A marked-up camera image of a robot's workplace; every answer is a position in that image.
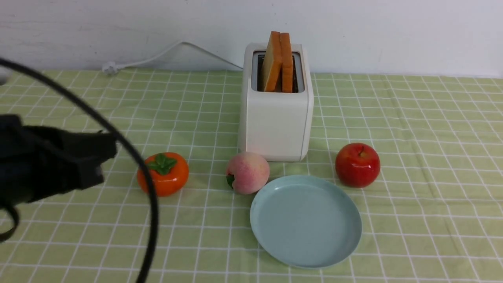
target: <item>plate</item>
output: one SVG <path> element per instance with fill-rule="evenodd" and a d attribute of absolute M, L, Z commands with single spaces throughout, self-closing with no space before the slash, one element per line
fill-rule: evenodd
<path fill-rule="evenodd" d="M 290 266 L 335 265 L 355 251 L 362 236 L 355 203 L 333 183 L 314 176 L 275 179 L 260 189 L 251 205 L 257 241 Z"/>

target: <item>green leaf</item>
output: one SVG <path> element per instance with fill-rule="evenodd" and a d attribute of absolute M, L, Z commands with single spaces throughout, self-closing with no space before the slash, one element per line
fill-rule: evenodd
<path fill-rule="evenodd" d="M 159 165 L 158 165 L 156 162 L 154 162 L 154 161 L 149 162 L 149 163 L 147 164 L 147 166 L 148 166 L 150 169 L 152 169 L 152 170 L 157 170 L 157 169 L 159 168 Z"/>
<path fill-rule="evenodd" d="M 176 159 L 174 159 L 174 158 L 168 158 L 168 159 L 166 159 L 166 162 L 165 162 L 165 164 L 164 164 L 164 167 L 171 169 L 171 168 L 173 168 L 176 164 L 177 164 L 177 160 L 176 160 Z"/>
<path fill-rule="evenodd" d="M 235 180 L 234 175 L 230 175 L 230 174 L 229 174 L 229 175 L 227 175 L 227 184 L 229 184 L 229 186 L 230 186 L 232 189 L 234 189 L 234 188 L 232 187 L 232 183 L 234 182 L 234 180 Z"/>
<path fill-rule="evenodd" d="M 166 155 L 164 153 L 159 153 L 158 155 L 155 156 L 155 162 L 159 165 L 163 165 L 166 162 Z"/>
<path fill-rule="evenodd" d="M 166 167 L 159 167 L 157 169 L 157 172 L 160 174 L 160 175 L 166 175 L 171 169 L 170 168 L 166 168 Z"/>

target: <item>orange persimmon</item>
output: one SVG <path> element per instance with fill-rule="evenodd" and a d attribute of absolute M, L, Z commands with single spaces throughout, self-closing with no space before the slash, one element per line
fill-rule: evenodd
<path fill-rule="evenodd" d="M 177 153 L 166 152 L 152 155 L 145 160 L 145 164 L 150 169 L 157 196 L 174 194 L 183 188 L 189 179 L 189 165 Z M 145 176 L 140 169 L 136 173 L 136 179 L 141 189 L 148 194 Z"/>

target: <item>white cable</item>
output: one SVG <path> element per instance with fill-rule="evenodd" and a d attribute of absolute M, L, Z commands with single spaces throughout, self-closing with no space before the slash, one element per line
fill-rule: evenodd
<path fill-rule="evenodd" d="M 185 40 L 180 40 L 180 41 L 177 41 L 171 45 L 169 45 L 168 47 L 166 47 L 161 53 L 157 54 L 156 56 L 154 57 L 151 57 L 149 59 L 145 59 L 143 61 L 138 61 L 138 62 L 133 62 L 133 63 L 127 63 L 127 64 L 115 64 L 115 62 L 113 61 L 109 61 L 109 62 L 106 62 L 105 64 L 103 64 L 102 66 L 102 71 L 106 74 L 117 74 L 119 72 L 119 70 L 121 69 L 124 69 L 124 68 L 127 68 L 127 67 L 132 67 L 132 66 L 137 66 L 137 65 L 141 65 L 141 64 L 146 64 L 146 63 L 149 63 L 149 62 L 152 62 L 156 59 L 158 59 L 159 57 L 163 56 L 164 54 L 166 54 L 167 52 L 169 52 L 171 49 L 175 48 L 176 46 L 180 45 L 180 44 L 188 44 L 188 45 L 191 45 L 197 49 L 200 49 L 210 55 L 213 55 L 214 57 L 226 62 L 226 63 L 229 63 L 235 67 L 238 67 L 239 69 L 243 69 L 242 66 L 239 66 L 239 65 L 236 65 L 235 63 L 225 59 L 225 58 L 222 58 L 220 57 L 219 55 L 211 52 L 211 51 L 208 51 L 206 50 L 205 48 L 195 44 L 195 43 L 192 43 L 192 42 L 189 42 L 189 41 L 185 41 Z"/>

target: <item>grid pattern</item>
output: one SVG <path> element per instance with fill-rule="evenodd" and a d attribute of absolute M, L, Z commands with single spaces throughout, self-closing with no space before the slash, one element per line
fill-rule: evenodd
<path fill-rule="evenodd" d="M 364 223 L 356 252 L 323 270 L 272 259 L 249 224 L 253 196 L 234 194 L 225 167 L 237 153 L 241 72 L 127 69 L 46 72 L 97 108 L 149 155 L 173 151 L 186 187 L 160 200 L 149 282 L 500 282 L 503 278 L 503 80 L 314 74 L 307 157 L 270 163 L 271 178 L 310 174 L 337 184 L 333 162 L 349 142 L 379 153 L 382 174 L 342 188 Z M 0 112 L 25 124 L 100 127 L 26 77 L 0 87 Z M 23 222 L 0 245 L 0 281 L 134 282 L 148 236 L 148 200 L 121 148 L 106 182 L 21 205 Z M 0 216 L 0 229 L 10 226 Z"/>

